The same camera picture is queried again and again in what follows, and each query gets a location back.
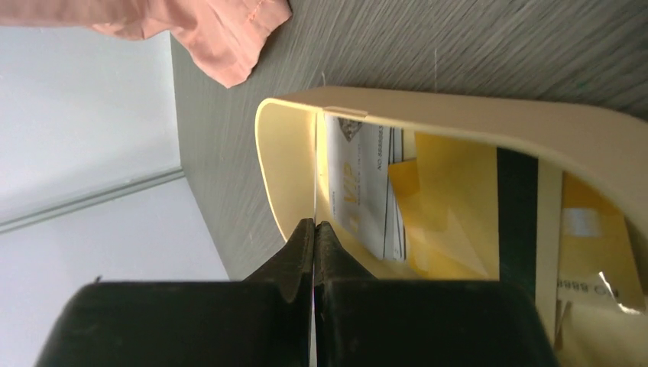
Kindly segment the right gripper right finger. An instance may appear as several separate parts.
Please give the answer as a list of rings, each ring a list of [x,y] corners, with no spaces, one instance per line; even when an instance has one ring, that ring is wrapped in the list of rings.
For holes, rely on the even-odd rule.
[[[314,242],[320,366],[556,366],[531,299],[499,281],[379,279],[327,222]]]

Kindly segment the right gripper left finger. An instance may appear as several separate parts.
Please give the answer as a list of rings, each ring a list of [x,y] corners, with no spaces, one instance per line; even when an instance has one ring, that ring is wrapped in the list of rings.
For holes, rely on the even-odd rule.
[[[100,281],[67,302],[39,366],[307,366],[315,224],[242,281]]]

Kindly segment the orange credit card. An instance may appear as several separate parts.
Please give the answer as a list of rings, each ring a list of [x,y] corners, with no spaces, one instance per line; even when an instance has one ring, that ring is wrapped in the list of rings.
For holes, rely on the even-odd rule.
[[[422,278],[500,277],[497,173],[485,165],[388,168],[407,237],[407,264]]]

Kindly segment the yellow card with dark stripe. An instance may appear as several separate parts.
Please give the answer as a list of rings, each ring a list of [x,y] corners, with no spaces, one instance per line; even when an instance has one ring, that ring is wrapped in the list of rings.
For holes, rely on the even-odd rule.
[[[535,157],[494,145],[416,133],[416,162],[434,167],[485,165],[497,173],[500,277],[517,284],[536,302],[550,342],[556,338],[557,241],[549,253],[538,249],[539,162]]]

